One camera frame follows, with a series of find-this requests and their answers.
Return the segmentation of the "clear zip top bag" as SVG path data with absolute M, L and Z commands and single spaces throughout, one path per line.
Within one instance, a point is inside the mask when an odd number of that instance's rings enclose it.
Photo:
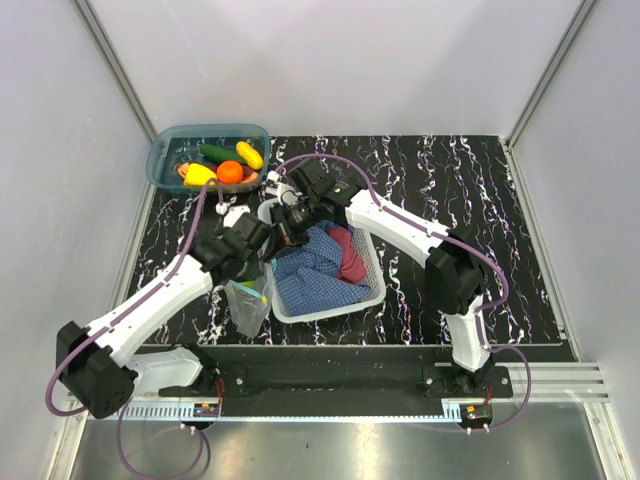
M 272 287 L 267 301 L 259 298 L 253 289 L 253 281 L 229 281 L 223 291 L 226 294 L 231 320 L 237 331 L 249 338 L 258 335 L 264 320 L 271 310 Z

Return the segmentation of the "fake carrot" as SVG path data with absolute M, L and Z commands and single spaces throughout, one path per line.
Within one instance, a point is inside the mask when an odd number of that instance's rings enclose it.
M 218 167 L 219 164 L 203 164 L 203 163 L 199 163 L 202 165 L 205 165 L 209 168 L 211 168 L 215 173 L 216 173 L 216 169 Z M 223 187 L 232 187 L 232 186 L 238 186 L 238 185 L 246 185 L 249 184 L 250 182 L 256 180 L 258 178 L 258 173 L 251 169 L 250 167 L 243 165 L 243 170 L 244 170 L 244 179 L 242 180 L 242 182 L 240 184 L 233 184 L 233 185 L 227 185 L 227 184 L 223 184 L 221 183 L 218 179 L 216 182 L 213 182 L 213 186 L 223 186 Z

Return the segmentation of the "fake orange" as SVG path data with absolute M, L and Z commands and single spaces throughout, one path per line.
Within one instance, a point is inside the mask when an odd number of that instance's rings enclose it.
M 227 160 L 218 165 L 216 175 L 217 179 L 223 184 L 240 184 L 244 179 L 243 166 L 237 161 Z

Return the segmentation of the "fake yellow banana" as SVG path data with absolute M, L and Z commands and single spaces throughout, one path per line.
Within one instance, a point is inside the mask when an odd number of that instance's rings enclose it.
M 236 153 L 253 170 L 260 170 L 264 166 L 263 156 L 246 141 L 236 143 Z

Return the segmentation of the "fake yellow lemon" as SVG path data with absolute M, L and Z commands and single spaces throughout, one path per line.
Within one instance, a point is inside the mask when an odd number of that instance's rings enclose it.
M 216 173 L 211 168 L 199 163 L 184 163 L 179 167 L 178 173 L 185 186 L 201 187 L 210 181 L 217 181 Z

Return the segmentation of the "fake green cucumber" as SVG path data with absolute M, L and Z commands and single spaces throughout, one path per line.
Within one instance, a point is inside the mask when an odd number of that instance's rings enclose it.
M 202 144 L 199 146 L 200 153 L 214 163 L 222 163 L 227 160 L 234 160 L 241 164 L 245 164 L 245 161 L 236 153 L 236 151 L 229 150 L 225 147 Z

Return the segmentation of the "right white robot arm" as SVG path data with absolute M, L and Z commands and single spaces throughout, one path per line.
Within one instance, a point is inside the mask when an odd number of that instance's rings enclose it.
M 303 154 L 270 171 L 266 188 L 276 202 L 269 209 L 272 235 L 268 260 L 304 245 L 307 230 L 322 220 L 373 234 L 409 255 L 424 269 L 426 299 L 446 319 L 452 365 L 430 388 L 439 393 L 480 396 L 495 366 L 482 317 L 485 271 L 502 270 L 471 245 L 470 233 L 421 219 L 382 198 L 359 167 L 338 179 L 315 154 Z

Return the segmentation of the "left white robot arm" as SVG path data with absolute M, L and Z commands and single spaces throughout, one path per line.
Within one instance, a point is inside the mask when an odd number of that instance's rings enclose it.
M 115 414 L 136 395 L 213 392 L 216 363 L 201 348 L 174 345 L 151 354 L 138 350 L 179 310 L 214 287 L 255 278 L 259 252 L 270 233 L 267 223 L 241 209 L 113 311 L 85 327 L 64 325 L 56 337 L 52 380 L 61 382 L 96 419 Z

